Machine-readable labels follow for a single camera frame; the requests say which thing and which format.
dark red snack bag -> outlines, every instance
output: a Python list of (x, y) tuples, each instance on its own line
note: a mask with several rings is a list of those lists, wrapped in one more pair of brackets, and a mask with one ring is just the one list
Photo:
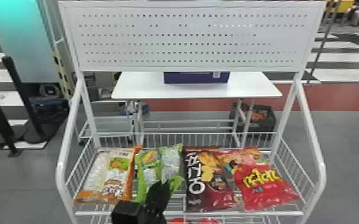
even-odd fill
[(213, 218), (204, 218), (204, 219), (199, 219), (199, 224), (221, 224), (221, 222)]
[(262, 210), (299, 199), (291, 186), (267, 164), (242, 165), (236, 169), (234, 179), (246, 210)]
[(187, 211), (215, 211), (237, 205), (212, 151), (188, 148), (182, 153), (187, 171)]

pegboard panel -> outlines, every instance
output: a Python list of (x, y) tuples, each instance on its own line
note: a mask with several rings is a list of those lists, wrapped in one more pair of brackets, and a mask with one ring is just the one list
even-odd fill
[(300, 71), (323, 8), (318, 1), (60, 2), (79, 67), (100, 71)]

purple box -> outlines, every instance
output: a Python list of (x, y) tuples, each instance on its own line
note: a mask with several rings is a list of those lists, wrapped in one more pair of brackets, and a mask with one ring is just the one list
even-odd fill
[(165, 71), (164, 83), (227, 83), (229, 71)]

chip bag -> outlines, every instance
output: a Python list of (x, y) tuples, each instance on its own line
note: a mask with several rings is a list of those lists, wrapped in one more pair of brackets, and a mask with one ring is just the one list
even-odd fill
[(138, 193), (135, 202), (145, 202), (149, 187), (157, 181), (169, 181), (170, 195), (178, 189), (184, 180), (178, 175), (181, 150), (182, 144), (176, 144), (141, 152), (135, 156), (138, 167)]
[(99, 148), (76, 203), (116, 204), (130, 200), (134, 180), (135, 154), (142, 146), (133, 148)]
[(183, 144), (175, 144), (173, 146), (159, 148), (162, 166), (162, 183), (165, 183), (168, 179), (178, 175), (180, 170), (180, 152), (182, 151), (182, 146)]
[(242, 165), (234, 173), (246, 210), (262, 210), (298, 200), (298, 194), (268, 164)]
[(214, 152), (220, 166), (225, 167), (234, 175), (234, 168), (240, 165), (256, 164), (261, 158), (261, 153), (257, 146), (251, 146), (242, 150), (227, 150)]
[(214, 211), (237, 205), (213, 151), (187, 148), (182, 153), (187, 169), (187, 211)]
[(132, 198), (132, 181), (134, 180), (135, 155), (142, 149), (114, 148), (110, 152), (110, 163), (107, 168), (101, 197), (109, 204)]
[(86, 177), (83, 188), (75, 198), (76, 203), (98, 203), (101, 199), (104, 179), (110, 162), (109, 150), (96, 154), (93, 166)]

black basket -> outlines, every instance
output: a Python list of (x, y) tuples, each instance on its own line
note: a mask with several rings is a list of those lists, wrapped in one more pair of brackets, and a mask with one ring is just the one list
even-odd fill
[[(233, 109), (230, 113), (230, 119), (234, 119), (235, 117), (235, 111), (237, 108), (237, 103), (233, 103)], [(247, 112), (249, 111), (249, 105), (242, 104), (241, 109), (243, 110), (245, 116), (247, 116)], [(253, 112), (254, 113), (264, 113), (265, 119), (259, 119), (259, 120), (252, 120), (250, 121), (249, 130), (248, 132), (273, 132), (274, 127), (276, 126), (276, 116), (274, 115), (273, 109), (268, 105), (254, 105), (253, 106)], [(243, 131), (243, 125), (242, 119), (239, 118), (238, 125), (237, 125), (237, 132)]]

